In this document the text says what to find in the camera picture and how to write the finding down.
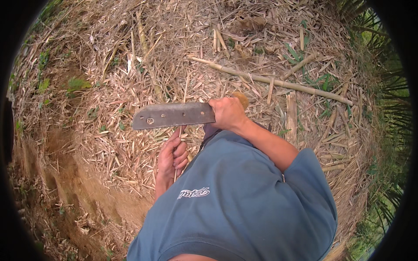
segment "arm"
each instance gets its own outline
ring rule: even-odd
[[[174,174],[181,174],[187,165],[186,150],[187,144],[178,137],[180,128],[177,128],[173,135],[163,144],[158,155],[158,172],[155,178],[155,201],[164,194],[174,183]]]
[[[283,173],[298,155],[289,142],[252,122],[244,113],[238,98],[209,100],[215,111],[214,127],[230,130],[251,142],[266,154]]]

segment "hand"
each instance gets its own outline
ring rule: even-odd
[[[181,174],[188,160],[189,152],[186,150],[187,144],[178,137],[180,129],[183,131],[186,126],[177,128],[173,135],[163,144],[158,155],[158,173],[159,181],[174,182],[174,174],[177,169],[177,176]]]
[[[238,98],[210,99],[209,105],[215,112],[213,127],[237,132],[249,120]]]

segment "blue t-shirt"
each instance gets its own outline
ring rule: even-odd
[[[313,151],[300,151],[284,176],[247,140],[220,132],[148,211],[127,260],[182,253],[218,261],[323,259],[337,212]]]

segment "machete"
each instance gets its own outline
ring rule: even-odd
[[[240,99],[244,109],[248,107],[248,99],[242,93],[234,92],[231,97]],[[162,103],[142,107],[134,114],[132,127],[141,130],[211,122],[215,122],[215,113],[209,103]]]

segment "shirt sleeve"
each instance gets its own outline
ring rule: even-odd
[[[284,172],[285,183],[291,187],[313,224],[318,238],[328,244],[329,251],[337,228],[335,201],[315,153],[303,149]]]

